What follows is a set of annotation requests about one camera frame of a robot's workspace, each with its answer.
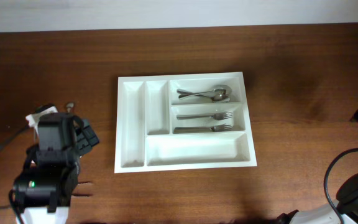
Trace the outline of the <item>metal tongs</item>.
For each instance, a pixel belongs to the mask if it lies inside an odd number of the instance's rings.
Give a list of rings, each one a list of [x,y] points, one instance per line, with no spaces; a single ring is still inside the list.
[[[79,182],[71,195],[73,197],[91,197],[93,195],[91,192],[92,186],[93,183],[90,181]]]

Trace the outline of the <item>metal fork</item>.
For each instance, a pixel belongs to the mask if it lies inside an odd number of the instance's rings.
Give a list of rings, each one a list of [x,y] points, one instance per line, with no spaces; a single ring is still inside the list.
[[[221,132],[229,131],[233,128],[230,124],[220,124],[215,126],[201,126],[201,127],[177,127],[173,130],[174,133],[205,133],[205,132]]]
[[[211,118],[215,120],[224,120],[233,117],[232,111],[215,113],[215,114],[194,114],[194,115],[177,115],[177,120],[185,120],[185,119],[198,119],[198,118]]]

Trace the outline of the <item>metal tablespoon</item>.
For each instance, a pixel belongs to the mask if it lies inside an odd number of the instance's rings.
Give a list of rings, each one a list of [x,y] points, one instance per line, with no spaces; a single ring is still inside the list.
[[[177,89],[177,93],[180,94],[178,97],[180,100],[189,98],[192,96],[204,96],[204,97],[212,98],[215,95],[229,95],[232,93],[232,88],[227,85],[216,85],[213,87],[212,90],[208,90],[208,91],[193,93],[190,91]]]
[[[213,103],[230,101],[229,95],[215,95],[212,98],[208,98],[208,99],[210,99]]]

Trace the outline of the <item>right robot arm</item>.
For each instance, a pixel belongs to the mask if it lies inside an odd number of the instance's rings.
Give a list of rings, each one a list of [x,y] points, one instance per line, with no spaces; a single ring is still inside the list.
[[[339,188],[336,199],[332,200],[328,190],[328,179],[334,165],[344,156],[358,152],[358,148],[348,149],[329,164],[323,179],[323,189],[327,204],[314,210],[283,213],[273,222],[281,224],[337,224],[358,223],[358,173],[347,179]]]

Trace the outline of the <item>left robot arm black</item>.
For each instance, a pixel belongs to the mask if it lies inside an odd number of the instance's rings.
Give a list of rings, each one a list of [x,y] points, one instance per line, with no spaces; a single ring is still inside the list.
[[[9,192],[17,223],[65,223],[79,185],[80,158],[99,144],[86,119],[55,105],[26,116],[38,141],[26,151],[22,172]]]

